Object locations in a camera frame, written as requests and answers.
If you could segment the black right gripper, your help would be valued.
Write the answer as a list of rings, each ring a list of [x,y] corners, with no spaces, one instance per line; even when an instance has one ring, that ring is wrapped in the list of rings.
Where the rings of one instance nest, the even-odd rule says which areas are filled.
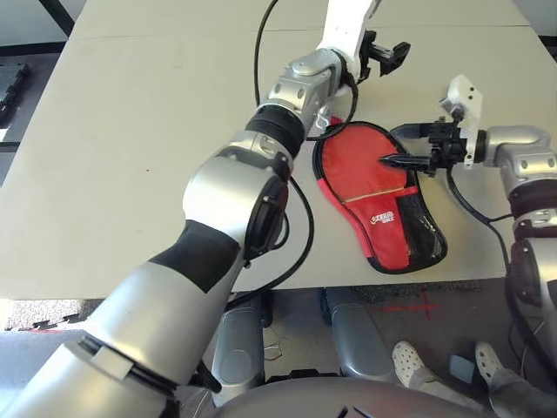
[[[379,158],[383,165],[405,171],[428,171],[435,175],[438,169],[448,169],[464,161],[466,141],[460,137],[457,122],[441,117],[433,123],[411,123],[396,126],[390,134],[398,141],[428,138],[430,158],[411,154],[390,154]]]

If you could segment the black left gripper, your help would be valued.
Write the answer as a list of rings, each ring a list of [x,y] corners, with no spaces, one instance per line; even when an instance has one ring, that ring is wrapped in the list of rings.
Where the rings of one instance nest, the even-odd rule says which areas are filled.
[[[366,30],[362,39],[359,49],[360,73],[359,81],[363,82],[369,78],[371,68],[369,61],[372,59],[373,51],[375,48],[374,41],[377,33],[374,30]],[[379,75],[384,77],[399,68],[399,61],[397,59],[405,59],[411,45],[407,42],[396,44],[392,48],[377,46],[379,55],[383,60],[380,63]]]

